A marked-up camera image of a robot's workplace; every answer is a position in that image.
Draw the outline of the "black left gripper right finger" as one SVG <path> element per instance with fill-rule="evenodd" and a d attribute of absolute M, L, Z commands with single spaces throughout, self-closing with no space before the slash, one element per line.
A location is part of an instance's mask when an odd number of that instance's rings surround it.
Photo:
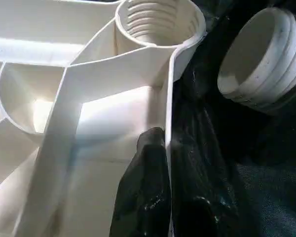
<path fill-rule="evenodd" d="M 241 237 L 230 167 L 214 136 L 174 133 L 171 141 L 176 237 Z"/>

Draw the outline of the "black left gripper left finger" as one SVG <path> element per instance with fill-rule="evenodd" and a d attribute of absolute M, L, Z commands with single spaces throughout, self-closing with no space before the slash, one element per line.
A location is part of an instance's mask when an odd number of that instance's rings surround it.
<path fill-rule="evenodd" d="M 166 237 L 170 215 L 164 131 L 153 127 L 139 136 L 136 153 L 120 179 L 110 236 Z"/>

